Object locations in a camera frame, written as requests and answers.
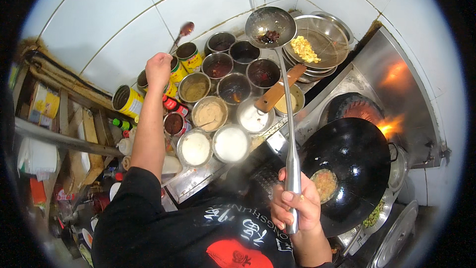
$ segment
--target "person's arm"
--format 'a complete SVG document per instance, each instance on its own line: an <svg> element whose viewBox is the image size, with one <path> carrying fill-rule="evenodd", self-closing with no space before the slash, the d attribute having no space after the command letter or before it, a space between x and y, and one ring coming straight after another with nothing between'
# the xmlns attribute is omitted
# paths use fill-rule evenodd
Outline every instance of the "person's arm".
<svg viewBox="0 0 476 268"><path fill-rule="evenodd" d="M278 179L286 178L286 170L281 169ZM332 261L332 251L320 223L320 197L314 182L301 173L302 194L285 191L282 184L274 187L271 202L273 223L281 230L285 223L290 225L294 217L289 208L299 211L299 231L291 235L294 255L299 265L316 267Z"/></svg>
<svg viewBox="0 0 476 268"><path fill-rule="evenodd" d="M159 181L165 158L162 94L170 79L172 56L158 53L147 61L147 95L140 110L140 120L132 147L131 167L150 171Z"/></svg>

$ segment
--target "red logo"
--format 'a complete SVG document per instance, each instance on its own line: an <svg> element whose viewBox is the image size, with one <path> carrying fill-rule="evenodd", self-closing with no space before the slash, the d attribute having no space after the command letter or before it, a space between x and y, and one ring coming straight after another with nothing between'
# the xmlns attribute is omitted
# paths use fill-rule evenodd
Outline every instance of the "red logo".
<svg viewBox="0 0 476 268"><path fill-rule="evenodd" d="M221 268L273 268L259 250L245 248L235 239L212 243L207 253Z"/></svg>

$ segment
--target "yellow tin can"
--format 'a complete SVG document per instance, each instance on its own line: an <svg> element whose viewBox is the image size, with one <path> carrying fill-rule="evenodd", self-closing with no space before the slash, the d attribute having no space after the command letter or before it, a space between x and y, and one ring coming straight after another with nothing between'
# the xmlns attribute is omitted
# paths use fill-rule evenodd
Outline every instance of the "yellow tin can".
<svg viewBox="0 0 476 268"><path fill-rule="evenodd" d="M177 57L173 56L172 62L170 63L170 81L172 83L180 83L188 75L188 72L183 67L182 63L179 62Z"/></svg>
<svg viewBox="0 0 476 268"><path fill-rule="evenodd" d="M119 86L112 97L112 107L131 118L139 116L144 97L127 85Z"/></svg>
<svg viewBox="0 0 476 268"><path fill-rule="evenodd" d="M185 43L178 47L177 58L183 64L189 74L198 73L202 65L202 57L200 56L197 46L194 43Z"/></svg>
<svg viewBox="0 0 476 268"><path fill-rule="evenodd" d="M164 94L168 97L175 98L177 96L177 86L169 81L164 88Z"/></svg>
<svg viewBox="0 0 476 268"><path fill-rule="evenodd" d="M146 70L144 69L137 77L137 88L144 90L144 92L147 92L148 87L149 84L147 82Z"/></svg>

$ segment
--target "wooden spatula handle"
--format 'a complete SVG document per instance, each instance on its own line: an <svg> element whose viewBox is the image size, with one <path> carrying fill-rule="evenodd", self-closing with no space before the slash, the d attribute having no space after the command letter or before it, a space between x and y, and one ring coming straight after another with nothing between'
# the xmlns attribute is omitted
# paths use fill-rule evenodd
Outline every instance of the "wooden spatula handle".
<svg viewBox="0 0 476 268"><path fill-rule="evenodd" d="M293 85L298 78L304 74L306 67L302 64L295 65L288 72L289 86ZM280 79L274 86L272 86L262 97L260 97L256 103L256 109L261 112L269 112L279 99L284 95L283 80Z"/></svg>

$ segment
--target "left hand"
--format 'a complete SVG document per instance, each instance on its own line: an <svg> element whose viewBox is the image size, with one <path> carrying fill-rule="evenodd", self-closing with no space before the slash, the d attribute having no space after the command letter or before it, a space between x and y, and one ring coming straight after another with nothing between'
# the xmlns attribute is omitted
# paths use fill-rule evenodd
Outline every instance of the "left hand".
<svg viewBox="0 0 476 268"><path fill-rule="evenodd" d="M167 53L157 53L147 61L146 76L149 91L163 92L170 79L170 62L172 56Z"/></svg>
<svg viewBox="0 0 476 268"><path fill-rule="evenodd" d="M283 181L286 178L286 168L279 171L278 179ZM284 190L283 184L278 184L273 188L273 201L271 202L271 219L281 230L285 224L293 223L294 217L288 211L295 208L299 211L299 230L313 231L320 230L321 202L316 185L304 173L301 172L301 194L295 194Z"/></svg>

